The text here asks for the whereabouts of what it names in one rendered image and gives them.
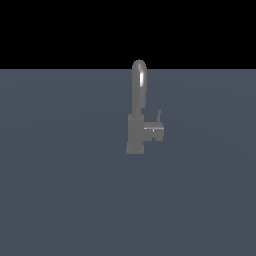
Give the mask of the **grey metal faucet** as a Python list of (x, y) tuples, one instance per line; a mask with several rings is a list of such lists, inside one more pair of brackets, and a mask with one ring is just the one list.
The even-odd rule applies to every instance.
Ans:
[(128, 115), (127, 154), (143, 154), (144, 115), (146, 106), (147, 68), (143, 60), (136, 60), (132, 66), (132, 113)]

